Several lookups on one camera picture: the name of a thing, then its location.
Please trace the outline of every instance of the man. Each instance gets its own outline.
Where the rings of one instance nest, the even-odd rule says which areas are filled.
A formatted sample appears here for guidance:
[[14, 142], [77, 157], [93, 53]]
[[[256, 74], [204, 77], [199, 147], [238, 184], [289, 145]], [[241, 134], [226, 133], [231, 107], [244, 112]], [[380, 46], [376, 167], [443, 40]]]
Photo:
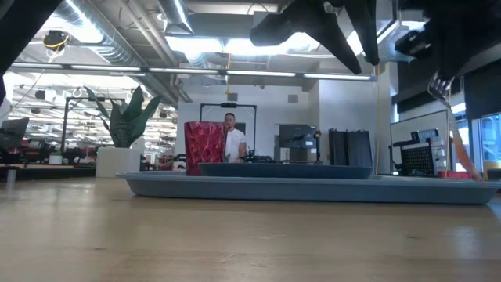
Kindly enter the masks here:
[[243, 132], [235, 128], [235, 114], [225, 115], [225, 127], [228, 129], [226, 137], [225, 159], [230, 163], [243, 162], [247, 148], [247, 141]]

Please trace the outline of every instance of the potted plant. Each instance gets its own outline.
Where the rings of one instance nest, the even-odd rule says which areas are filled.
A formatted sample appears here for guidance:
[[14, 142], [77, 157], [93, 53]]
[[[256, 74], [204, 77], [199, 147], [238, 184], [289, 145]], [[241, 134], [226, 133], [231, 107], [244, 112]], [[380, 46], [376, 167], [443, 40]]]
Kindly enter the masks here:
[[49, 165], [62, 165], [63, 164], [63, 155], [61, 152], [52, 152], [49, 155]]
[[144, 97], [141, 87], [138, 86], [132, 94], [131, 102], [127, 105], [118, 105], [111, 101], [112, 110], [108, 114], [106, 108], [96, 98], [94, 92], [85, 87], [90, 100], [97, 103], [101, 111], [104, 127], [110, 133], [114, 147], [99, 148], [96, 164], [96, 177], [115, 177], [118, 172], [138, 172], [141, 153], [132, 150], [131, 145], [142, 136], [146, 129], [146, 122], [157, 110], [161, 97], [150, 100], [145, 110], [142, 110]]

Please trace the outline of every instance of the snake plant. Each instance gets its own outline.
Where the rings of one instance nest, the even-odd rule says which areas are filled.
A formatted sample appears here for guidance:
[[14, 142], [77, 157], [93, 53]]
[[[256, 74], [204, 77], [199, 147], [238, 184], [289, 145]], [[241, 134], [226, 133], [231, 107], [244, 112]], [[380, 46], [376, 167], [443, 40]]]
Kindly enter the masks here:
[[122, 105], [119, 105], [111, 101], [113, 108], [111, 114], [108, 114], [106, 108], [97, 100], [96, 94], [88, 87], [85, 89], [89, 99], [97, 103], [102, 114], [99, 118], [103, 120], [104, 127], [110, 132], [116, 148], [130, 148], [132, 143], [142, 136], [146, 129], [146, 122], [153, 116], [161, 100], [159, 96], [151, 99], [146, 108], [142, 110], [144, 97], [141, 86], [138, 86], [134, 90], [129, 104], [123, 102]]

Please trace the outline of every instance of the dark blue tray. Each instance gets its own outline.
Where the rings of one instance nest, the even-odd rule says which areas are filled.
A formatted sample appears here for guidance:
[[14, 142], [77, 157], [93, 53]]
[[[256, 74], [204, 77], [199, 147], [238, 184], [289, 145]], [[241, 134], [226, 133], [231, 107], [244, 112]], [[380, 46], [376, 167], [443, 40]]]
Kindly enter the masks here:
[[277, 179], [186, 176], [182, 172], [119, 173], [133, 193], [147, 197], [485, 204], [501, 183], [376, 176], [369, 179]]
[[303, 179], [368, 179], [372, 168], [313, 164], [198, 164], [203, 176]]

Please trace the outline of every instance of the white planter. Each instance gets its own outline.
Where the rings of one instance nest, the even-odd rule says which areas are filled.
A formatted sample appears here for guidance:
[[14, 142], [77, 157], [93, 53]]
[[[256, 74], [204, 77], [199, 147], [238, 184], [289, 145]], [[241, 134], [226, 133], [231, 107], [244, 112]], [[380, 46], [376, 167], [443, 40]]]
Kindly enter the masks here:
[[141, 153], [128, 148], [104, 147], [97, 154], [96, 177], [114, 178], [118, 172], [138, 172]]
[[49, 165], [61, 165], [63, 163], [63, 156], [61, 155], [50, 155]]

